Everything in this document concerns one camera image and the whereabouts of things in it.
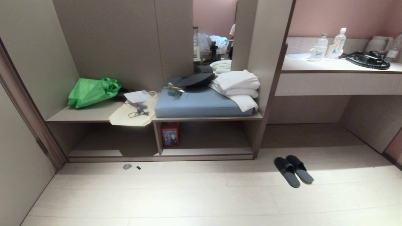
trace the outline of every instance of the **blue cushion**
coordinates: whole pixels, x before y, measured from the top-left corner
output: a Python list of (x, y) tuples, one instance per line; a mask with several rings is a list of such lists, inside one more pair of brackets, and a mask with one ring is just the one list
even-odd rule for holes
[(157, 118), (238, 117), (253, 113), (253, 109), (242, 112), (235, 102), (209, 87), (187, 91), (188, 95), (183, 93), (175, 101), (168, 92), (168, 89), (163, 89), (158, 97)]

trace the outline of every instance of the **light wooden floor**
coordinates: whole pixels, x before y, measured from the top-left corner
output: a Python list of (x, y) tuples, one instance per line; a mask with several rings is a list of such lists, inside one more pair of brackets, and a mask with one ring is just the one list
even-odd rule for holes
[[(288, 154), (305, 162), (312, 185), (292, 188), (277, 172), (273, 159)], [(123, 165), (66, 164), (22, 226), (402, 225), (402, 172), (367, 145)]]

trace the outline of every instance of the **slipper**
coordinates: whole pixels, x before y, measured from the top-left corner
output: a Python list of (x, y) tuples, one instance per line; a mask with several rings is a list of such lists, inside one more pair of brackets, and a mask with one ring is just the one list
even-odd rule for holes
[(290, 162), (284, 158), (278, 157), (274, 160), (274, 163), (290, 186), (300, 187), (300, 182), (295, 176), (295, 167)]
[(308, 174), (307, 169), (304, 167), (303, 162), (300, 161), (296, 156), (288, 155), (286, 157), (286, 160), (295, 167), (296, 174), (300, 177), (300, 179), (304, 183), (311, 184), (314, 181), (313, 177), (310, 176), (310, 174)]

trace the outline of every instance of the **green bag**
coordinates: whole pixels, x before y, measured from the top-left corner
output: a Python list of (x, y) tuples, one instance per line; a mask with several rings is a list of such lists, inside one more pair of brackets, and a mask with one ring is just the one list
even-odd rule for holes
[(101, 80), (80, 78), (68, 96), (71, 107), (86, 107), (116, 96), (121, 84), (116, 79)]

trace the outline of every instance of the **stack of towels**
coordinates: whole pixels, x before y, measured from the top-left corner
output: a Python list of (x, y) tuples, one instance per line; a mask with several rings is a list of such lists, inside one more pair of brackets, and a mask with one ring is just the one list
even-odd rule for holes
[(242, 112), (253, 108), (258, 110), (253, 98), (258, 97), (260, 82), (257, 76), (247, 70), (222, 73), (212, 80), (209, 87), (234, 101)]
[(213, 69), (214, 74), (222, 74), (225, 72), (230, 72), (232, 67), (232, 60), (220, 60), (211, 63), (209, 66)]

